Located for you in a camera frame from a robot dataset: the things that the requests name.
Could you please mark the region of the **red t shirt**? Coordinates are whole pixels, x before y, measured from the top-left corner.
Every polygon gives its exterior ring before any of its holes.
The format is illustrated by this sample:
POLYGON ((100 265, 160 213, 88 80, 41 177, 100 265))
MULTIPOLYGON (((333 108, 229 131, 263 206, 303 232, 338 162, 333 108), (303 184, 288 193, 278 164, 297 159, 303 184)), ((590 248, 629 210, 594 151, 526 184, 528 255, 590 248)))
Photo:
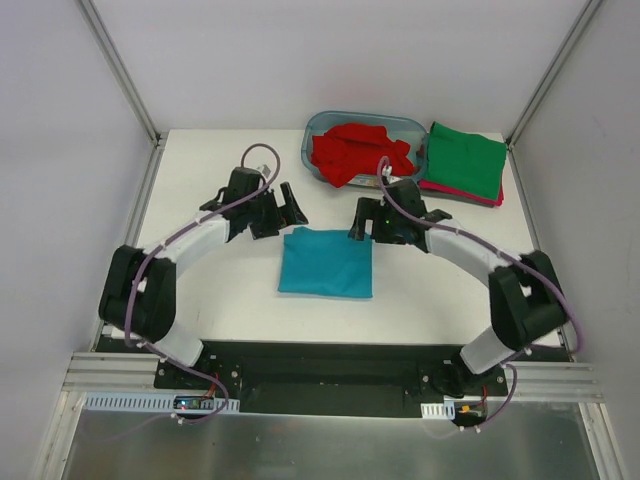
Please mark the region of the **red t shirt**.
POLYGON ((382 157, 389 159, 396 175, 414 174, 410 149, 403 140, 391 140, 384 126, 346 123, 312 137, 311 164, 332 186, 341 188, 357 175, 375 175, 382 157))

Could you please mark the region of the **teal t shirt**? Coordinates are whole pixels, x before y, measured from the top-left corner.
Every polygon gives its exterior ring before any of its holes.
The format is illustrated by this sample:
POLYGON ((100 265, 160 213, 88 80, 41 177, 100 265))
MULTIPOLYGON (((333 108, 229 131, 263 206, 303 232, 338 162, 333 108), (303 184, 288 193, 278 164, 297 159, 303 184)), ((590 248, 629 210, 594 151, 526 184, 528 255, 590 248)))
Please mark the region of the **teal t shirt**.
POLYGON ((354 240, 345 230, 294 229, 284 236, 278 291, 371 299, 372 239, 354 240))

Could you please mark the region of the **right aluminium table rail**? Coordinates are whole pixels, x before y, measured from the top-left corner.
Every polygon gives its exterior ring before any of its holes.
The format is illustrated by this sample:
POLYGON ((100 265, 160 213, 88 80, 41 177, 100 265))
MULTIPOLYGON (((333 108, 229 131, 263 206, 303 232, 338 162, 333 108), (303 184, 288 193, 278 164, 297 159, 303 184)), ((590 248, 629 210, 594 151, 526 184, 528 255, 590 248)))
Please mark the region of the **right aluminium table rail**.
MULTIPOLYGON (((529 235, 531 237, 532 244, 535 249, 541 250, 539 235, 536 229, 534 217, 530 208, 529 199, 527 196, 527 192, 520 175, 520 171, 516 162, 516 157, 514 155, 514 148, 509 146, 507 148, 507 157, 509 161, 509 165, 511 168, 511 173, 513 175, 514 184, 518 191, 518 195, 521 201, 525 221, 527 223, 527 228, 529 235)), ((571 329, 571 323, 565 323, 562 327, 558 329, 558 336, 561 346, 567 351, 569 356, 573 355, 573 347, 575 340, 573 339, 573 333, 571 329)))

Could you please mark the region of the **aluminium table rail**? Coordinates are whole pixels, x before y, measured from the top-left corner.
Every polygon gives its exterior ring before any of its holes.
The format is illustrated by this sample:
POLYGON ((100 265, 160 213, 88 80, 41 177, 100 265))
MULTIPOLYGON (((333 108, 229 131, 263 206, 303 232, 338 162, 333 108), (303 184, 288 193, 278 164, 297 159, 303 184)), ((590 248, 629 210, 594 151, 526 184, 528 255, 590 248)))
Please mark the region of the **aluminium table rail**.
POLYGON ((123 244, 135 245, 138 241, 167 138, 167 135, 161 135, 151 150, 127 217, 126 228, 121 238, 123 244))
MULTIPOLYGON (((518 195, 521 201, 525 221, 527 223, 527 228, 529 235, 531 237, 532 244, 535 249, 541 250, 539 235, 536 229, 534 217, 530 208, 529 199, 527 196, 527 192, 520 175, 520 171, 516 162, 516 157, 514 155, 514 148, 509 146, 507 148, 507 157, 509 161, 509 165, 511 168, 511 173, 513 175, 514 184, 518 191, 518 195)), ((558 329, 558 336, 561 346, 567 351, 569 356, 573 355, 573 347, 575 340, 573 339, 573 333, 571 329, 571 323, 565 323, 562 327, 558 329)))

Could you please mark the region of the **left aluminium frame post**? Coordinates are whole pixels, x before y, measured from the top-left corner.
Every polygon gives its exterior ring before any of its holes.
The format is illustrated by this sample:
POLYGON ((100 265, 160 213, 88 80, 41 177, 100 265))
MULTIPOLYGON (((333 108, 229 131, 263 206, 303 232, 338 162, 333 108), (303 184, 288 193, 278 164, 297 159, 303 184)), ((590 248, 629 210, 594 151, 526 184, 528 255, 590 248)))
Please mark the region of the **left aluminium frame post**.
POLYGON ((161 140, 161 132, 156 127, 95 2, 76 0, 75 5, 146 137, 152 145, 157 146, 161 140))

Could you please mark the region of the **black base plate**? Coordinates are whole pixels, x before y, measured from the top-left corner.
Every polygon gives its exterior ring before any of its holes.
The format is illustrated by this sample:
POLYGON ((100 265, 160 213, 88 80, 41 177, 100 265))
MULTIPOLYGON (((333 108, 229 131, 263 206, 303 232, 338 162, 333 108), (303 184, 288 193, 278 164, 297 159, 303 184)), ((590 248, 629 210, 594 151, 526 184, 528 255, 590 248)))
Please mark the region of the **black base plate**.
POLYGON ((459 349, 208 340, 197 368, 220 381, 217 398, 236 400, 251 414, 409 419, 450 391, 506 396, 500 367, 475 380, 452 378, 459 349))

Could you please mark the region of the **clear blue plastic bin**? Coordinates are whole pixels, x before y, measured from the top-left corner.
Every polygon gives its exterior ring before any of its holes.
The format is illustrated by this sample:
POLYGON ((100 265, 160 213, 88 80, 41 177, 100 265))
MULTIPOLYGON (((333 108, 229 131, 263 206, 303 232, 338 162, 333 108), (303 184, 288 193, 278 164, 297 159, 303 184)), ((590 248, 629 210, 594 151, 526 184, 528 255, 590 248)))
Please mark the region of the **clear blue plastic bin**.
POLYGON ((396 176, 418 180, 427 169, 428 133, 397 116, 347 111, 320 112, 308 121, 301 145, 303 165, 336 188, 375 187, 381 158, 396 176))

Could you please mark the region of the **left aluminium table rail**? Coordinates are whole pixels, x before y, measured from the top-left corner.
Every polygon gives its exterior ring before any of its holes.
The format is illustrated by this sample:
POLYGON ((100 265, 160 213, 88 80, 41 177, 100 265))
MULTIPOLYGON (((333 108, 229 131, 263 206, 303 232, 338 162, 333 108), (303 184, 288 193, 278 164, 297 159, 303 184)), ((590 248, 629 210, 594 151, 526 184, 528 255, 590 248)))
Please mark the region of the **left aluminium table rail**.
POLYGON ((167 135, 161 135, 151 150, 127 217, 126 228, 121 238, 123 244, 135 245, 138 241, 167 138, 167 135))

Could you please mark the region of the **right aluminium frame post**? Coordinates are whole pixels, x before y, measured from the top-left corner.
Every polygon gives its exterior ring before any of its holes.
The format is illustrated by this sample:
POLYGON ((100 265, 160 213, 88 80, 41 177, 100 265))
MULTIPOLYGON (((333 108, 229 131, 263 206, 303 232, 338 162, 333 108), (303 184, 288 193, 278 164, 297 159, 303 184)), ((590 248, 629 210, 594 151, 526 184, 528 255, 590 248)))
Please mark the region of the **right aluminium frame post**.
POLYGON ((512 150, 542 106, 556 80, 582 41, 595 17, 606 4, 605 0, 585 1, 568 32, 553 55, 549 65, 537 83, 531 97, 506 137, 508 150, 512 150))

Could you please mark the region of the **aluminium frame post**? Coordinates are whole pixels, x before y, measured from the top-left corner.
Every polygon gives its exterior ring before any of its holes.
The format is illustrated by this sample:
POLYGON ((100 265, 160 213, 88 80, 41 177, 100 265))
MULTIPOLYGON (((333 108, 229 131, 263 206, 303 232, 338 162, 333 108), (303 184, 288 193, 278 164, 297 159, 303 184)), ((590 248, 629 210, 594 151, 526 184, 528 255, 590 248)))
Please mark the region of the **aluminium frame post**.
POLYGON ((161 132, 156 127, 95 2, 76 0, 75 5, 146 137, 152 145, 157 146, 161 140, 161 132))
POLYGON ((537 83, 531 97, 506 137, 508 150, 512 150, 542 106, 556 80, 582 41, 595 17, 606 4, 605 0, 585 1, 568 32, 553 55, 549 65, 537 83))

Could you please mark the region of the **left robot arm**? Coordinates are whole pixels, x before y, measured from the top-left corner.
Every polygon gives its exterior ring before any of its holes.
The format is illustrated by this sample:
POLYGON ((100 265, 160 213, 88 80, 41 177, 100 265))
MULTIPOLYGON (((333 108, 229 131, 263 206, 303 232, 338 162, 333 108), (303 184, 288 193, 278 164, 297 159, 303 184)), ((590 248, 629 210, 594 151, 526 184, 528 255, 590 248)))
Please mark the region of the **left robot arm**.
POLYGON ((211 377, 211 353, 177 320, 177 281, 245 230, 257 240, 306 225, 290 184, 281 183, 280 190, 282 205, 261 171, 236 167, 228 184, 177 231, 144 248, 118 247, 99 302, 100 319, 120 329, 130 343, 178 362, 176 375, 188 388, 204 387, 211 377))

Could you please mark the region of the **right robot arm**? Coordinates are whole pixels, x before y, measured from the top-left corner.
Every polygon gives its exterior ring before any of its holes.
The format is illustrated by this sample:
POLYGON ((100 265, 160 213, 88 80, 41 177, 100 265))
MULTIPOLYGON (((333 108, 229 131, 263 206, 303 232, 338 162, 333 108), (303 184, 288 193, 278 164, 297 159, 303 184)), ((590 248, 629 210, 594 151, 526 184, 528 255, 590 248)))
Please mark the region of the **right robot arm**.
POLYGON ((461 268, 489 292, 490 326, 464 345, 450 369, 452 387, 473 394, 486 372, 569 321, 550 258, 539 250, 514 254, 466 230, 449 213, 429 211, 410 180, 383 187, 383 197, 361 197, 349 237, 362 240, 366 224, 376 243, 410 245, 461 268))

